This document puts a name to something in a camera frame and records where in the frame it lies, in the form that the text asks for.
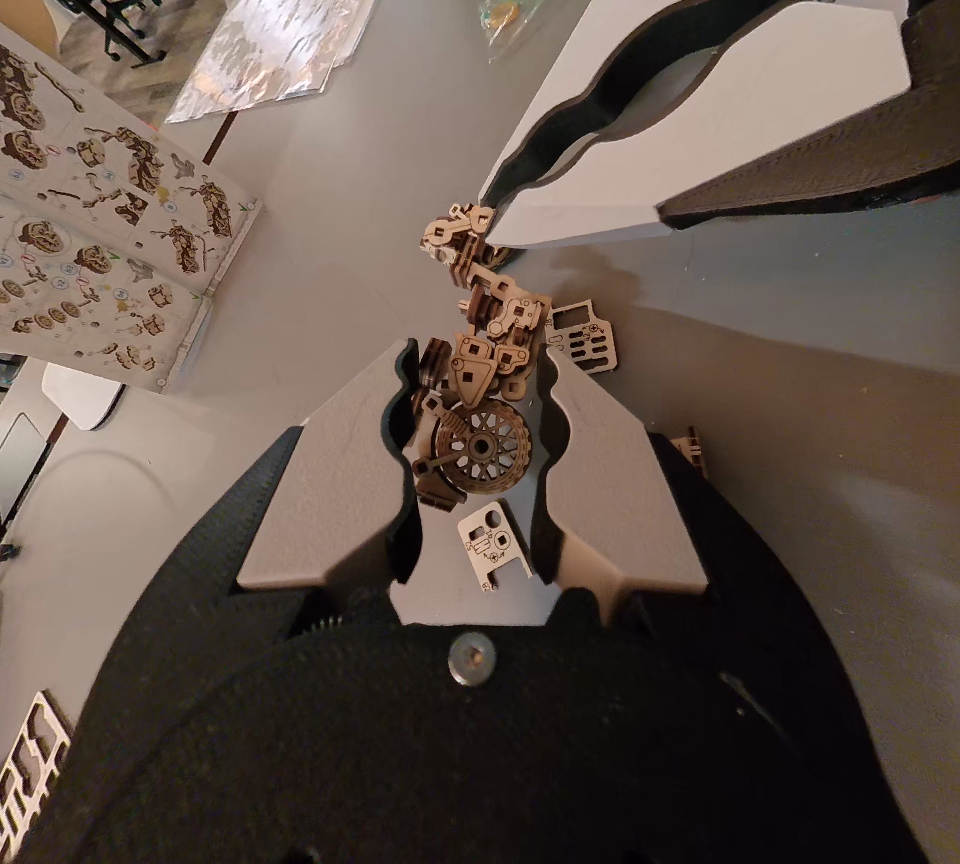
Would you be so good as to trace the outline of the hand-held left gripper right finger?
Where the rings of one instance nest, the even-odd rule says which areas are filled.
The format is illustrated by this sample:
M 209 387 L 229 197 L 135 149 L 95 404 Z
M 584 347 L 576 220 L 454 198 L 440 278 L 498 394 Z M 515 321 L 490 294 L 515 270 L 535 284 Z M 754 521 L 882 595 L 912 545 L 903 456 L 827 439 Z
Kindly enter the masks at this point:
M 540 354 L 536 385 L 538 576 L 593 594 L 603 626 L 636 592 L 702 595 L 707 572 L 644 425 L 556 347 Z

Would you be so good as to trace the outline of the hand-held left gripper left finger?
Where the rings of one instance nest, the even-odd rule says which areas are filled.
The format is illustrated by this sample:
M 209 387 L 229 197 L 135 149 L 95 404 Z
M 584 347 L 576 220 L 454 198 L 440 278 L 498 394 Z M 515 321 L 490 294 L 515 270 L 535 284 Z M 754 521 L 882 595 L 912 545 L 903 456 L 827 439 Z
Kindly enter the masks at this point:
M 409 581 L 423 546 L 403 453 L 418 386 L 418 343 L 398 340 L 309 416 L 239 571 L 242 588 Z

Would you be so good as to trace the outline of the wooden motorbike body assembly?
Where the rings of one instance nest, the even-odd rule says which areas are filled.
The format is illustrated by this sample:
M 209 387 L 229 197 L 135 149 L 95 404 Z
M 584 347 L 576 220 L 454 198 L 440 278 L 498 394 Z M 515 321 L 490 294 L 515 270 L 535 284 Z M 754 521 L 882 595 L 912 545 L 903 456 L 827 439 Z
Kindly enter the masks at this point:
M 455 203 L 419 244 L 467 294 L 459 302 L 467 328 L 452 341 L 427 342 L 412 396 L 415 493 L 445 512 L 470 495 L 506 492 L 531 462 L 532 437 L 517 406 L 545 342 L 551 299 L 498 272 L 511 250 L 487 243 L 496 213 Z

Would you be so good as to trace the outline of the grey desk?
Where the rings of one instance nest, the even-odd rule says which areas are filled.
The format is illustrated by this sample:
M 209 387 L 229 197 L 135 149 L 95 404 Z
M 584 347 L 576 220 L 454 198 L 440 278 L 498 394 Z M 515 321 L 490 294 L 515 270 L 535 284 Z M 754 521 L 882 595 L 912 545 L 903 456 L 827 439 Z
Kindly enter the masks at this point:
M 398 339 L 459 324 L 426 224 L 478 196 L 590 0 L 547 0 L 493 64 L 485 0 L 379 0 L 314 98 L 242 113 L 213 167 L 263 202 L 170 394 L 66 426 L 2 565 L 2 758 L 34 694 L 75 724 L 162 561 L 287 427 Z M 648 427 L 711 481 L 843 659 L 932 862 L 958 862 L 958 197 L 535 250 L 591 298 Z

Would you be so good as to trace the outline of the clear bag of small parts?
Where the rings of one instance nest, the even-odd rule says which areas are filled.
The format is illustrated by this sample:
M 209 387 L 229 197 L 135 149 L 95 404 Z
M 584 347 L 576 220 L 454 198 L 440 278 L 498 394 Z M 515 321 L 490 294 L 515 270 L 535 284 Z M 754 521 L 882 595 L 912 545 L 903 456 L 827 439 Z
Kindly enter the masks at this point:
M 485 0 L 478 8 L 486 40 L 487 61 L 493 64 L 508 54 L 547 0 Z

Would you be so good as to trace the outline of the small flat wooden piece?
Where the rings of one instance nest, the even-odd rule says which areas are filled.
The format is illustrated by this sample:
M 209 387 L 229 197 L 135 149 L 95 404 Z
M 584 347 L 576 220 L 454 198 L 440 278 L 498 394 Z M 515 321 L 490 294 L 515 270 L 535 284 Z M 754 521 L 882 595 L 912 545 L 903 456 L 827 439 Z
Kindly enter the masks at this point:
M 533 577 L 526 546 L 504 501 L 486 502 L 460 520 L 457 530 L 482 591 L 498 590 L 499 568 L 515 560 L 527 579 Z

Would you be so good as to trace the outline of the small slotted wooden piece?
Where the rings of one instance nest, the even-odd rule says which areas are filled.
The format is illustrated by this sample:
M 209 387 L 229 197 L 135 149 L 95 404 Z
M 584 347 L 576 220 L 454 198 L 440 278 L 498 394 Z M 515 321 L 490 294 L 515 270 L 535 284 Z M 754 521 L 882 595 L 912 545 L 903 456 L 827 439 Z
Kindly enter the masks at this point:
M 545 327 L 546 345 L 565 354 L 585 373 L 596 375 L 617 368 L 612 325 L 596 315 L 590 299 L 552 308 Z

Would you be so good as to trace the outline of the printed assembly instruction sheet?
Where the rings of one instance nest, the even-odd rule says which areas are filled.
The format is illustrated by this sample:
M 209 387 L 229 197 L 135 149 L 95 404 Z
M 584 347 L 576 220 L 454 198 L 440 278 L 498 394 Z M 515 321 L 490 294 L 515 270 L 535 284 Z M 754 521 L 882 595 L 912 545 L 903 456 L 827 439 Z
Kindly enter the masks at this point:
M 2 350 L 168 390 L 260 208 L 2 28 Z

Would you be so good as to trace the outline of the white plastic packaging bag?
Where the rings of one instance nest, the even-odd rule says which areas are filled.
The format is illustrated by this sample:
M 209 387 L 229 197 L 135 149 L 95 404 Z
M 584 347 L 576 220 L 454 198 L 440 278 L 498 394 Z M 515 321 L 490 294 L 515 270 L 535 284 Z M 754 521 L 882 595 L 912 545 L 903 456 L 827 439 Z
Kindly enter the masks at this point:
M 232 0 L 169 125 L 321 93 L 349 62 L 378 0 Z

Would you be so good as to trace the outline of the wooden sheet with window cutout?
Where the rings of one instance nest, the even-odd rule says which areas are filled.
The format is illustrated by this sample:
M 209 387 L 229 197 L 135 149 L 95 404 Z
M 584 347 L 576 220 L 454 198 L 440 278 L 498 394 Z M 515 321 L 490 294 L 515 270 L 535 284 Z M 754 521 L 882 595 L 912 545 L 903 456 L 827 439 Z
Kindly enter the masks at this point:
M 37 692 L 1 768 L 2 862 L 16 857 L 46 805 L 70 744 L 69 727 L 47 695 Z

